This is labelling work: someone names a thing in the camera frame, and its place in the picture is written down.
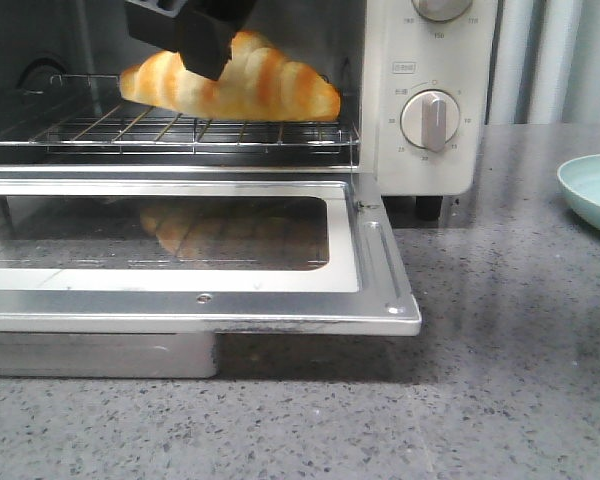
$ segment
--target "oven rack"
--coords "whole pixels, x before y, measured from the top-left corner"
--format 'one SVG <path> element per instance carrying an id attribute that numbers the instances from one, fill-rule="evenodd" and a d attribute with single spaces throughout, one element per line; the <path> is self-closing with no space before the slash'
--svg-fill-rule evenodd
<path id="1" fill-rule="evenodd" d="M 109 86 L 99 85 L 108 80 Z M 359 144 L 353 122 L 231 122 L 195 118 L 121 99 L 114 75 L 51 78 L 49 92 L 27 92 L 28 103 L 0 112 L 0 147 L 50 152 L 245 153 L 288 147 L 319 153 Z M 75 86 L 76 81 L 82 84 Z"/>

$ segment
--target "toaster oven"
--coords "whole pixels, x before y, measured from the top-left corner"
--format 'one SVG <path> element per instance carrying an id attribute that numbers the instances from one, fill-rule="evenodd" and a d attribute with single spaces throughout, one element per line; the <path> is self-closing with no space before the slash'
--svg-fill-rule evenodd
<path id="1" fill-rule="evenodd" d="M 0 374 L 203 377 L 223 332 L 416 335 L 382 203 L 472 183 L 496 0 L 259 0 L 333 122 L 123 101 L 122 0 L 0 2 Z"/>

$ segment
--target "plate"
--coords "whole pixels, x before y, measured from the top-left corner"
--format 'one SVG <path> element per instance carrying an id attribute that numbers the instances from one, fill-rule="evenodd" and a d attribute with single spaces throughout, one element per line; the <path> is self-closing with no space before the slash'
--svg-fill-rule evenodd
<path id="1" fill-rule="evenodd" d="M 558 180 L 573 211 L 600 229 L 600 155 L 574 158 L 562 164 Z"/>

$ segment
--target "temperature knob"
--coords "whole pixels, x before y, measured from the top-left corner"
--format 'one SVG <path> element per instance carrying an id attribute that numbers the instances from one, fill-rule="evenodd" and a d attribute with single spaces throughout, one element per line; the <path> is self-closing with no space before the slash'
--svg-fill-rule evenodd
<path id="1" fill-rule="evenodd" d="M 440 90 L 420 92 L 402 110 L 400 127 L 411 143 L 432 152 L 441 151 L 458 130 L 460 109 Z"/>
<path id="2" fill-rule="evenodd" d="M 413 0 L 413 5 L 424 18 L 434 22 L 453 20 L 469 8 L 473 0 Z"/>

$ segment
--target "gray speckled countertop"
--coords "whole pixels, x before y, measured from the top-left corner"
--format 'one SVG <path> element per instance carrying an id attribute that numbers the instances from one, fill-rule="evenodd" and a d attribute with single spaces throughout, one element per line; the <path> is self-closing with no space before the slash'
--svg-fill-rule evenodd
<path id="1" fill-rule="evenodd" d="M 395 234 L 420 336 L 225 336 L 200 381 L 0 379 L 0 478 L 600 479 L 600 233 L 557 166 L 600 126 L 486 130 Z"/>

